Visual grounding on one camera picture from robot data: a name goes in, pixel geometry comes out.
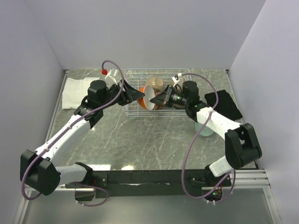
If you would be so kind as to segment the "red floral bowl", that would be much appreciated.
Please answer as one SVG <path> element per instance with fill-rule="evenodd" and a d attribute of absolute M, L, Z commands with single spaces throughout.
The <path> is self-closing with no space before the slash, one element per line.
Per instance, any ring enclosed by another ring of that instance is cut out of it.
<path fill-rule="evenodd" d="M 160 94 L 161 94 L 160 92 L 155 92 L 155 96 L 156 97 L 159 96 Z M 161 110 L 161 109 L 164 109 L 164 108 L 165 108 L 164 105 L 157 105 L 157 104 L 155 104 L 154 110 Z"/>

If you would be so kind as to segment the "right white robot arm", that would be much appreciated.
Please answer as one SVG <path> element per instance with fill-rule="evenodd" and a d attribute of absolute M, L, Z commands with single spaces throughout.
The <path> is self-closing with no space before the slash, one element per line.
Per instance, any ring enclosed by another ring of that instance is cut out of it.
<path fill-rule="evenodd" d="M 211 106 L 200 100 L 199 90 L 194 81 L 183 83 L 183 91 L 179 92 L 168 85 L 158 96 L 150 100 L 156 105 L 184 108 L 187 116 L 195 122 L 204 124 L 222 137 L 225 141 L 225 155 L 206 166 L 205 182 L 215 186 L 221 176 L 240 169 L 262 157 L 262 150 L 253 126 L 240 124 L 219 114 Z"/>

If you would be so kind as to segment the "light blue ribbed bowl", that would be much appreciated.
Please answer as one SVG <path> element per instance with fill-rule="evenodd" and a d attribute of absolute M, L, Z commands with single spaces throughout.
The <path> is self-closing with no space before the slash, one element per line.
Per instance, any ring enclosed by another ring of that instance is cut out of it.
<path fill-rule="evenodd" d="M 210 129 L 207 126 L 204 126 L 203 129 L 200 131 L 199 134 L 197 134 L 197 132 L 201 129 L 202 124 L 195 122 L 194 123 L 194 130 L 195 130 L 195 135 L 197 135 L 198 137 L 203 137 L 203 138 L 207 138 L 213 135 L 214 131 L 212 129 Z"/>

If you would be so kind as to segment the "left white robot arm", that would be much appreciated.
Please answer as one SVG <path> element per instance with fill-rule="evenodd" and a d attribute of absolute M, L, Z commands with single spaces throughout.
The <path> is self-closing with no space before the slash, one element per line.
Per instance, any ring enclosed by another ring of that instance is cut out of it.
<path fill-rule="evenodd" d="M 84 188 L 91 186 L 93 169 L 90 166 L 81 162 L 66 167 L 58 167 L 57 164 L 69 147 L 103 117 L 105 108 L 114 104 L 124 106 L 144 95 L 125 80 L 110 88 L 103 80 L 92 81 L 87 95 L 65 126 L 36 150 L 22 153 L 21 185 L 28 185 L 45 196 L 62 184 L 77 182 Z"/>

